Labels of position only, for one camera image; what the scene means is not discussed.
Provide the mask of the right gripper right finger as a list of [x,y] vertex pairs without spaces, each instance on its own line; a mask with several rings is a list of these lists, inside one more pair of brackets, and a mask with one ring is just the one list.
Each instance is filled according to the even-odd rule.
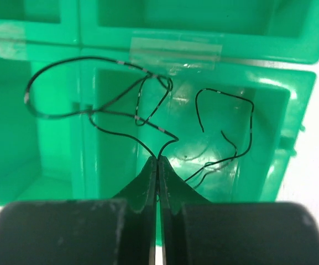
[[319,229],[300,204],[213,203],[159,158],[164,264],[319,264]]

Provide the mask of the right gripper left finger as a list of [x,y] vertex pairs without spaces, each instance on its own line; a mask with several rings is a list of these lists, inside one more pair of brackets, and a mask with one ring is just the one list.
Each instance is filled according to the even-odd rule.
[[156,170],[151,157],[110,199],[6,205],[0,264],[154,264]]

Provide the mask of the green compartment tray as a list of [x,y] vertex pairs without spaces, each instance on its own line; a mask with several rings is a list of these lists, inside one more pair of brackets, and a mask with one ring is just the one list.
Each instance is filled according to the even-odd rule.
[[[209,39],[214,70],[133,64]],[[316,76],[319,1],[0,1],[0,205],[109,198],[151,155],[213,202],[276,198]]]

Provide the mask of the clear tape strip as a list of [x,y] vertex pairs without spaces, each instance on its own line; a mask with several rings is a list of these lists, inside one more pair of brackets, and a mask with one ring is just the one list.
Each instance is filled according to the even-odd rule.
[[133,64],[162,69],[172,75],[182,70],[214,70],[220,61],[223,45],[209,39],[157,39],[150,37],[131,40],[129,58]]

